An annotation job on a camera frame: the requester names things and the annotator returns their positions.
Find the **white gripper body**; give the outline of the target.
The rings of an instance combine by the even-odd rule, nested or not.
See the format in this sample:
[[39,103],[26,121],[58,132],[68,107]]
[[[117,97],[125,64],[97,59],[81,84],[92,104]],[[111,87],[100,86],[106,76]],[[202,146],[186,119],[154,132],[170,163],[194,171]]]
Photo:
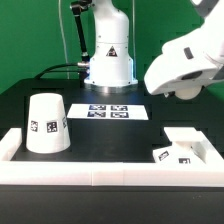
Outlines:
[[224,81],[224,35],[198,28],[165,43],[149,66],[144,82],[151,95],[207,87]]

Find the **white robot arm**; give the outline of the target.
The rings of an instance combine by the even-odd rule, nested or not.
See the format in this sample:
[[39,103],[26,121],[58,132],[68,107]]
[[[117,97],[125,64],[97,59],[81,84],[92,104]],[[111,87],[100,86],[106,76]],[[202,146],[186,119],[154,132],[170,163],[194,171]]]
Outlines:
[[[166,42],[149,66],[144,82],[152,95],[188,100],[204,87],[224,81],[224,0],[190,0],[204,18],[201,27]],[[102,90],[135,85],[128,54],[129,20],[112,0],[92,0],[95,53],[85,84]]]

